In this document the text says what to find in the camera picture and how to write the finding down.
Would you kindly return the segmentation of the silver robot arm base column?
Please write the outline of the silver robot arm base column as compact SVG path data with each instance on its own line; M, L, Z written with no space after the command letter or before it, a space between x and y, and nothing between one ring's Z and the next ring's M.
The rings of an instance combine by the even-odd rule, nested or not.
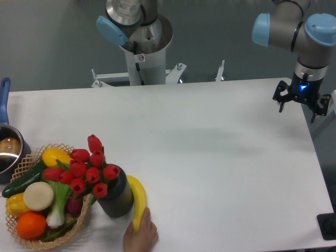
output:
M108 42L124 51L130 85L166 83L166 49L173 29L159 14L157 1L107 1L96 26Z

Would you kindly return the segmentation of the person's bare hand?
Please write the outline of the person's bare hand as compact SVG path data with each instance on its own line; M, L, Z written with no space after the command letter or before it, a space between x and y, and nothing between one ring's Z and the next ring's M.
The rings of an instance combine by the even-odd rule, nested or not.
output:
M139 230L133 232L133 222L130 222L123 235L123 251L128 252L149 252L159 239L156 225L151 220L151 212L145 208Z

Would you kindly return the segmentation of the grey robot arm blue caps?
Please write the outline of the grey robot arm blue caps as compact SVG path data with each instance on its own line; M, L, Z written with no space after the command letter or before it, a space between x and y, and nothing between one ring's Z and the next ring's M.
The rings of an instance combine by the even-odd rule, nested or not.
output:
M265 47L287 49L297 53L297 63L291 83L280 81L273 100L280 105L295 101L317 116L326 116L330 94L320 94L320 87L328 70L335 47L335 16L313 14L303 20L311 1L275 1L274 13L258 15L253 25L252 40Z

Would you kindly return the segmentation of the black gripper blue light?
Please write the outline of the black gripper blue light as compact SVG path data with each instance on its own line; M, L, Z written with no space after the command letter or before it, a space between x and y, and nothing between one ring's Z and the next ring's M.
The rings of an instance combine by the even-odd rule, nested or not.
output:
M310 104L312 117L310 123L314 123L316 116L326 116L329 103L331 100L330 94L319 94L323 78L319 80L310 80L307 73L301 77L296 73L292 76L291 85L281 80L274 92L273 100L279 105L279 113L282 113L285 103L293 100L302 104Z

